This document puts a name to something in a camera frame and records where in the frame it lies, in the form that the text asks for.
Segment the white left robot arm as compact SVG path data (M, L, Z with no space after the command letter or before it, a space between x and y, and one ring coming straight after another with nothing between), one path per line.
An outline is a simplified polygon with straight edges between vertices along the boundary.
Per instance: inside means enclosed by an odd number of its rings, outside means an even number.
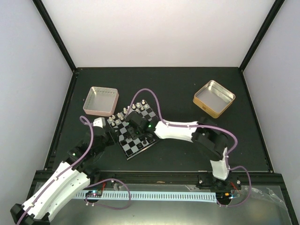
M96 187L101 180L96 162L105 148L118 140L113 128L94 127L77 146L68 152L46 183L10 213L17 225L48 225L57 213L81 190Z

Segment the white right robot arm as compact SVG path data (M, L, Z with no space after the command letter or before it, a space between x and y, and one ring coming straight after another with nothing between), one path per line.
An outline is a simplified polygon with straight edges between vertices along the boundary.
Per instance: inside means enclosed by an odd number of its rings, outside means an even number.
M193 143L211 163L214 186L217 189L224 189L230 184L228 138L221 128L204 124L205 119L190 123L171 123L155 118L148 121L137 112L131 112L125 121L133 128L135 134L147 141L157 138Z

